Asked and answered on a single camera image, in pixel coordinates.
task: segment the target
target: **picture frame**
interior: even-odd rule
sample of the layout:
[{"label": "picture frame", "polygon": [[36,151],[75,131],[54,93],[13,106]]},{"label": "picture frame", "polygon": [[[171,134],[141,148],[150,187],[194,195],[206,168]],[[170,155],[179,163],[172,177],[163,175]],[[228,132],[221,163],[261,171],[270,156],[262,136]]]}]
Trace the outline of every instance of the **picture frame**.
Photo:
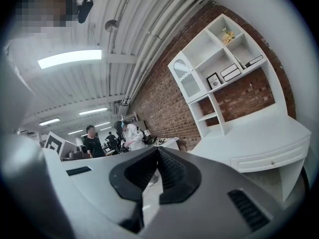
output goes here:
[{"label": "picture frame", "polygon": [[221,85],[221,82],[218,78],[217,73],[213,73],[211,76],[207,77],[206,79],[211,89],[215,89]]}]

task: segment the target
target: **pipe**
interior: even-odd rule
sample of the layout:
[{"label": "pipe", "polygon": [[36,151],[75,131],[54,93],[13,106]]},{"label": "pipe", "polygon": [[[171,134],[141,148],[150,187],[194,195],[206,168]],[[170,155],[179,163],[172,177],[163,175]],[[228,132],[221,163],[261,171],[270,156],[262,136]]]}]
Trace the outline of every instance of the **pipe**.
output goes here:
[{"label": "pipe", "polygon": [[136,74],[139,72],[139,67],[143,61],[143,58],[144,56],[146,55],[146,53],[148,52],[149,50],[149,46],[151,45],[152,41],[153,41],[153,38],[154,36],[157,35],[157,32],[158,30],[160,29],[160,27],[162,26],[162,24],[165,22],[166,18],[170,15],[170,13],[175,9],[175,7],[178,5],[178,3],[180,2],[181,0],[174,0],[171,5],[167,8],[167,10],[163,13],[162,17],[159,19],[159,21],[157,22],[157,24],[155,25],[155,27],[153,28],[153,30],[151,31],[150,35],[148,36],[147,38],[147,41],[139,55],[139,58],[138,58],[138,61],[134,67],[134,70],[133,70],[133,74],[131,76],[131,79],[130,79],[130,82],[129,82],[129,86],[128,86],[128,89],[126,91],[126,94],[125,94],[125,99],[124,101],[127,102],[127,99],[129,97],[129,93],[131,92],[131,88],[132,88],[132,84],[133,82],[135,81],[135,76]]},{"label": "pipe", "polygon": [[165,27],[162,29],[160,34],[158,35],[158,38],[154,42],[153,46],[151,47],[150,51],[148,52],[142,67],[140,68],[140,73],[137,77],[137,81],[135,81],[132,91],[129,92],[129,98],[131,97],[131,94],[133,91],[135,91],[137,84],[139,83],[142,74],[144,73],[144,69],[147,66],[148,61],[150,60],[151,56],[154,54],[155,50],[158,47],[158,44],[163,40],[165,37],[166,33],[170,30],[171,26],[175,23],[175,21],[179,18],[179,16],[194,2],[195,0],[187,0],[175,13],[174,15],[170,18],[168,23],[165,25]]},{"label": "pipe", "polygon": [[[175,27],[173,28],[173,30],[180,24],[180,22],[182,22],[182,21],[184,20],[184,18],[185,18],[188,14],[189,14],[199,3],[201,3],[202,1],[203,1],[203,0],[198,0],[198,1],[184,14],[184,16],[178,21],[178,23],[175,24]],[[140,79],[139,84],[137,85],[135,91],[133,92],[133,94],[132,94],[132,96],[131,96],[130,102],[135,98],[135,95],[136,95],[136,93],[138,92],[138,90],[139,90],[139,88],[140,88],[140,86],[141,86],[141,84],[142,84],[142,82],[143,82],[143,80],[144,80],[144,78],[145,78],[145,76],[146,76],[146,74],[147,74],[147,72],[148,72],[149,67],[150,67],[151,64],[152,64],[152,61],[149,63],[148,68],[144,71],[143,76],[142,76],[142,78]]]}]

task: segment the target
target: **desk drawer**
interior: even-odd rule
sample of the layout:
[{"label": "desk drawer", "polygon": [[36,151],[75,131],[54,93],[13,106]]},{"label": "desk drawer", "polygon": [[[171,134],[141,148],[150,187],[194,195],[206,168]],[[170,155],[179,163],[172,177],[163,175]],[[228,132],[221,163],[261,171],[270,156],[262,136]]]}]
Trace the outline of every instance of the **desk drawer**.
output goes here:
[{"label": "desk drawer", "polygon": [[307,138],[289,147],[257,156],[233,158],[230,160],[231,166],[237,171],[245,173],[288,165],[306,157],[309,140],[310,138]]}]

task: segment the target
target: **small figurine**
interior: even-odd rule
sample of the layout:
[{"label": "small figurine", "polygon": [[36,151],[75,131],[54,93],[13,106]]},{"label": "small figurine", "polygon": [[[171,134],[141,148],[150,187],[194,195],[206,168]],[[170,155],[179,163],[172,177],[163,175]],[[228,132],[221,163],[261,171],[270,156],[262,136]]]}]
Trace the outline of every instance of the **small figurine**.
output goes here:
[{"label": "small figurine", "polygon": [[229,43],[232,39],[235,38],[235,33],[232,31],[228,31],[227,28],[223,28],[223,32],[225,32],[225,34],[223,35],[223,44],[227,44]]}]

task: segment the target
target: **ceiling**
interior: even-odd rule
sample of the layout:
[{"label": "ceiling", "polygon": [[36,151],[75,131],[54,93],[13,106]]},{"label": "ceiling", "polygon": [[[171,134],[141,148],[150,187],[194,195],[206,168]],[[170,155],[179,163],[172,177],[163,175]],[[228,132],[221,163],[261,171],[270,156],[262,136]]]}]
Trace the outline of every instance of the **ceiling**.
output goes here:
[{"label": "ceiling", "polygon": [[[93,0],[85,23],[74,21],[67,27],[46,28],[34,36],[11,41],[13,61],[35,93],[21,128],[64,135],[89,124],[120,118],[121,113],[114,106],[124,99],[149,31],[172,1]],[[110,19],[120,23],[114,33],[104,28]],[[37,62],[64,52],[97,48],[102,49],[99,62],[64,64],[45,70]],[[103,107],[108,110],[79,115]],[[39,126],[56,117],[60,122]]]}]

